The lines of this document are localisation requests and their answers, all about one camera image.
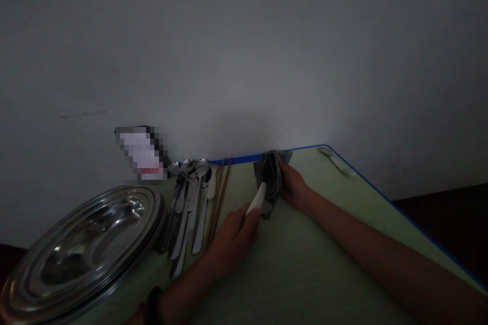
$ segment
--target blue table edge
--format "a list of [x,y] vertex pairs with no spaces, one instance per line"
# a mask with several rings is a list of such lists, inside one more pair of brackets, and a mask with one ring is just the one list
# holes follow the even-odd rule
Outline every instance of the blue table edge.
[[[387,196],[385,196],[380,190],[375,187],[374,185],[371,184],[371,182],[364,177],[363,174],[361,174],[355,167],[353,167],[351,164],[349,164],[337,151],[335,151],[332,147],[330,147],[327,144],[320,144],[320,145],[312,145],[312,146],[305,146],[305,147],[298,147],[291,149],[292,151],[295,150],[303,150],[306,148],[311,148],[311,147],[319,147],[319,146],[325,146],[329,149],[331,149],[338,157],[342,159],[351,169],[353,169],[366,183],[368,183],[371,188],[373,188],[376,192],[379,193],[380,196],[386,199],[387,202],[389,202],[398,212],[401,213],[402,216],[404,216],[412,225],[414,225],[417,230],[419,230],[426,238],[430,240],[435,246],[437,246],[444,254],[447,255],[449,259],[451,259],[459,268],[461,268],[467,275],[471,277],[479,286],[481,286],[485,291],[488,292],[488,285],[484,284],[478,277],[476,277],[469,269],[467,269],[465,266],[463,266],[454,256],[452,256],[442,245],[440,245],[436,240],[434,240],[428,233],[426,233],[417,223],[411,219],[404,211],[402,211],[395,203],[390,201]],[[256,155],[248,155],[248,156],[241,156],[241,157],[233,157],[232,158],[232,164],[244,164],[244,163],[253,163],[259,159],[261,154],[256,154]],[[224,165],[229,165],[229,159],[225,159]],[[212,160],[210,161],[211,164],[222,164],[222,160]]]

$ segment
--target wrist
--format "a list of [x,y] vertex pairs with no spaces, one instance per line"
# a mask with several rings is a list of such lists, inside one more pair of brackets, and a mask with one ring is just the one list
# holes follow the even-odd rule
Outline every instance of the wrist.
[[317,193],[307,187],[298,199],[297,208],[307,216],[311,216],[313,214],[313,205],[316,201],[315,196],[317,196]]
[[218,266],[215,265],[209,253],[205,253],[197,262],[195,262],[195,270],[199,275],[206,278],[208,285],[213,285],[219,279],[222,278],[222,273],[220,273]]

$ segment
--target white wall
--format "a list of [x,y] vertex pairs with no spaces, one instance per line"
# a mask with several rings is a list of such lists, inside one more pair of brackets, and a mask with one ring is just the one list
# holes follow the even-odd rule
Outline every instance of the white wall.
[[392,199],[484,183],[487,4],[0,0],[0,242],[132,178],[123,125],[173,159],[329,143]]

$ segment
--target left hand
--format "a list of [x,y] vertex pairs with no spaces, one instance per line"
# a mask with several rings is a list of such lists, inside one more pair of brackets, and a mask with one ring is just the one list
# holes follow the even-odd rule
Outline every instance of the left hand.
[[248,207],[249,203],[227,215],[202,258],[217,278],[235,272],[248,254],[261,215],[260,209],[253,209],[245,217]]

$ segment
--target dark floor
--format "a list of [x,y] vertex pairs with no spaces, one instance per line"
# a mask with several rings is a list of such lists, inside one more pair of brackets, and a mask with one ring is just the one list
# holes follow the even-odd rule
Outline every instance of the dark floor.
[[[408,198],[395,204],[488,284],[488,184]],[[0,286],[25,252],[0,244]]]

